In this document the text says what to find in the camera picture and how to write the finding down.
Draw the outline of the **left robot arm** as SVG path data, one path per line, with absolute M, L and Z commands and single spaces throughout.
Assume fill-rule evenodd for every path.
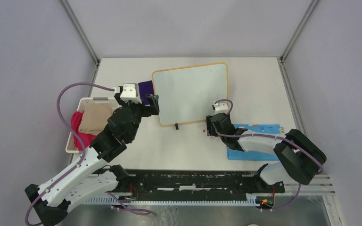
M 159 96 L 147 94 L 148 105 L 139 100 L 125 101 L 119 94 L 115 97 L 121 107 L 114 110 L 90 146 L 84 147 L 80 159 L 44 184 L 30 184 L 25 189 L 31 202 L 26 225 L 30 225 L 31 210 L 35 210 L 41 225 L 55 226 L 84 201 L 112 190 L 123 192 L 129 187 L 129 175 L 121 165 L 111 166 L 89 181 L 85 179 L 126 150 L 127 144 L 134 141 L 143 117 L 159 114 Z

